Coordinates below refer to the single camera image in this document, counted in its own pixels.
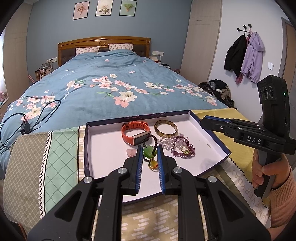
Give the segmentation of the right hand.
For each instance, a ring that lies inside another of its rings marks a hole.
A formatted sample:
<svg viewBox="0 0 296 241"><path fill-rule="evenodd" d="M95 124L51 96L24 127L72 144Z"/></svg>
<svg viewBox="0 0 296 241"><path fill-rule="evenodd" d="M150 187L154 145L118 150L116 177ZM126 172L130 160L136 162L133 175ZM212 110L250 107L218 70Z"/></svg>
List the right hand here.
<svg viewBox="0 0 296 241"><path fill-rule="evenodd" d="M272 188L278 188L285 183L290 175L290 165L285 154L281 154L281 159L261 166L258 161L258 151L255 149L253 153L252 160L252 186L257 188L259 185L263 184L264 178L266 176L275 176Z"/></svg>

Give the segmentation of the right forearm pink sleeve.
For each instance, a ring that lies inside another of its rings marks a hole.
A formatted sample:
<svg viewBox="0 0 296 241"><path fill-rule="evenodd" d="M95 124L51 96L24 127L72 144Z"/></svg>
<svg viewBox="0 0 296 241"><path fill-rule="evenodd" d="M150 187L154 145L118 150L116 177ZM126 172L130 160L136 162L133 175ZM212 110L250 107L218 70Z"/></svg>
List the right forearm pink sleeve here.
<svg viewBox="0 0 296 241"><path fill-rule="evenodd" d="M288 224L295 214L295 178L289 167L285 183L269 194L271 204L271 228Z"/></svg>

